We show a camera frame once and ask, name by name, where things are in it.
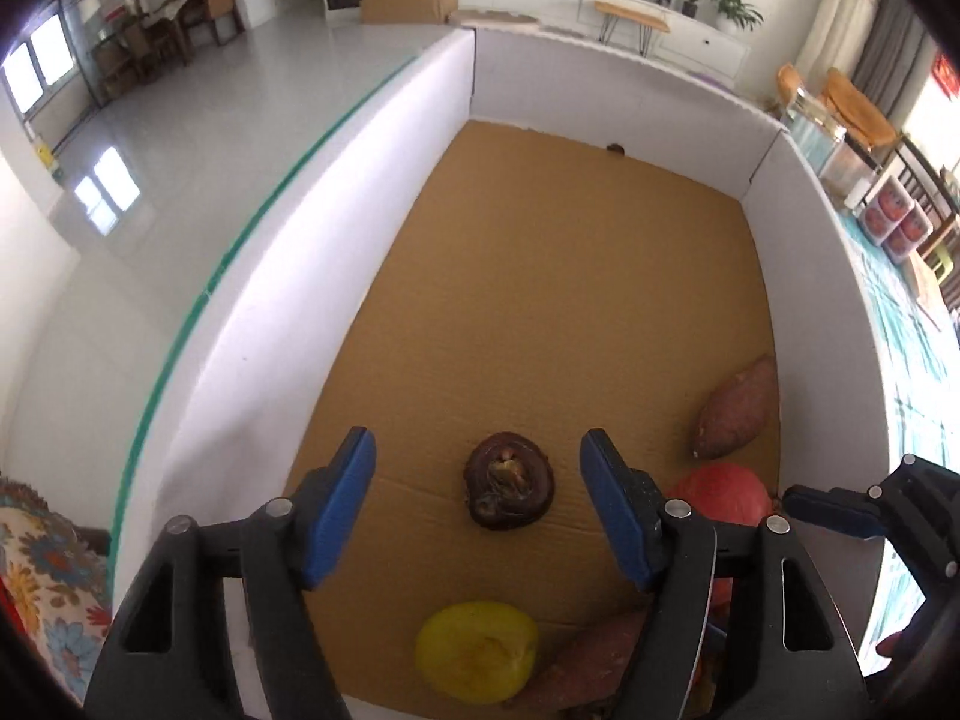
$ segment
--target teal checkered tablecloth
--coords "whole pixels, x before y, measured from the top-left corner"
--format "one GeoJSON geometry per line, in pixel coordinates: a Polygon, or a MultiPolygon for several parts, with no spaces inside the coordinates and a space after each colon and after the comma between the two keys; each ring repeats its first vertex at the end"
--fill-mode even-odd
{"type": "MultiPolygon", "coordinates": [[[[942,327],[938,327],[917,305],[899,269],[867,240],[856,221],[841,217],[841,226],[877,337],[891,470],[904,454],[911,453],[960,471],[960,346],[947,310],[942,309],[938,319],[942,327]]],[[[875,645],[901,630],[920,603],[920,588],[888,542],[860,650],[865,674],[887,664],[875,654],[875,645]]]]}

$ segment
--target yellow fruit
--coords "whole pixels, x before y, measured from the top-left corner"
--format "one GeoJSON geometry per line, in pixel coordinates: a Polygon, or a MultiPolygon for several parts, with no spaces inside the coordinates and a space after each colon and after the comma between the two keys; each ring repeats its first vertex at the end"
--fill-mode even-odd
{"type": "Polygon", "coordinates": [[[424,623],[415,657],[435,690],[467,704],[498,704],[530,679],[536,623],[509,604],[454,604],[424,623]]]}

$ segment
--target metal pin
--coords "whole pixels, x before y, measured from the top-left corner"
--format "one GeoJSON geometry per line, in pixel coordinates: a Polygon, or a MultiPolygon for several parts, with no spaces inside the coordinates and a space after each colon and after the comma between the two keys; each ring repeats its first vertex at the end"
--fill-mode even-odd
{"type": "Polygon", "coordinates": [[[294,511],[294,502],[289,498],[274,498],[267,502],[266,511],[270,517],[286,517],[294,511]]]}
{"type": "Polygon", "coordinates": [[[767,527],[774,533],[778,533],[780,536],[782,536],[784,533],[790,533],[790,523],[779,514],[774,514],[772,517],[767,517],[767,527]]]}
{"type": "Polygon", "coordinates": [[[167,522],[167,533],[172,533],[174,536],[179,536],[180,533],[186,533],[190,528],[193,527],[193,520],[190,519],[186,514],[178,514],[176,517],[172,517],[167,522]]]}
{"type": "Polygon", "coordinates": [[[684,517],[689,517],[693,509],[690,509],[688,502],[682,501],[680,498],[671,498],[664,504],[664,511],[671,517],[683,519],[684,517]]]}

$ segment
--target green tape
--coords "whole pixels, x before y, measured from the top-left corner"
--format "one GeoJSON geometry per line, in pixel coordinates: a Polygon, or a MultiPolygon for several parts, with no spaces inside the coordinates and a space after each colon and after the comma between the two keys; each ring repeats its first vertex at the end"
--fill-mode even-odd
{"type": "Polygon", "coordinates": [[[176,334],[174,343],[170,347],[167,358],[160,370],[160,376],[157,377],[157,384],[154,384],[150,398],[147,400],[147,408],[144,410],[143,416],[140,418],[140,423],[137,425],[136,435],[133,437],[133,445],[130,448],[130,454],[127,456],[127,464],[124,466],[123,476],[120,477],[117,503],[113,510],[113,524],[112,527],[110,527],[110,535],[112,536],[110,539],[110,554],[107,558],[107,581],[109,582],[110,595],[113,595],[113,575],[116,570],[117,550],[120,546],[120,529],[123,525],[128,501],[130,501],[130,489],[133,485],[133,475],[136,474],[136,466],[140,462],[140,453],[143,451],[143,445],[147,440],[147,433],[150,432],[150,424],[154,421],[154,415],[157,412],[157,406],[160,405],[163,391],[166,389],[167,382],[170,381],[170,376],[176,366],[176,361],[179,360],[181,352],[184,351],[186,341],[190,338],[190,333],[193,332],[193,328],[196,326],[200,314],[203,314],[203,309],[205,309],[206,305],[210,302],[211,295],[213,295],[214,290],[217,289],[220,280],[224,277],[227,268],[230,267],[230,264],[232,264],[236,258],[237,253],[243,245],[246,244],[247,240],[253,234],[253,230],[256,230],[260,220],[267,214],[267,211],[277,202],[277,199],[283,191],[290,186],[290,183],[296,178],[296,175],[304,168],[307,162],[313,158],[314,154],[336,134],[337,130],[349,121],[360,108],[366,105],[373,95],[383,89],[383,87],[402,73],[402,71],[406,70],[415,59],[415,56],[411,56],[395,71],[380,81],[376,87],[373,87],[373,89],[366,93],[366,95],[363,95],[360,100],[357,100],[357,103],[355,103],[347,113],[344,113],[337,119],[333,127],[330,127],[330,129],[323,133],[320,140],[316,141],[313,146],[310,146],[306,153],[304,153],[304,156],[301,156],[301,158],[294,163],[294,167],[291,167],[291,170],[289,170],[287,175],[277,184],[275,189],[270,193],[270,196],[256,209],[250,221],[248,221],[243,230],[240,231],[240,235],[237,236],[232,246],[227,250],[227,253],[221,258],[219,264],[213,271],[213,275],[210,276],[210,279],[206,282],[205,288],[203,288],[203,291],[197,296],[190,312],[186,314],[184,324],[181,325],[179,333],[176,334]]]}

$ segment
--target floral cushion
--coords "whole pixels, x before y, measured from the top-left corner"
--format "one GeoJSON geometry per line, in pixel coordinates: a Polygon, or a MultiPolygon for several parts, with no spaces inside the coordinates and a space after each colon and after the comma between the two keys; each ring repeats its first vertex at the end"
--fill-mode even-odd
{"type": "Polygon", "coordinates": [[[3,479],[0,581],[37,654],[82,703],[110,624],[106,567],[68,519],[3,479]]]}

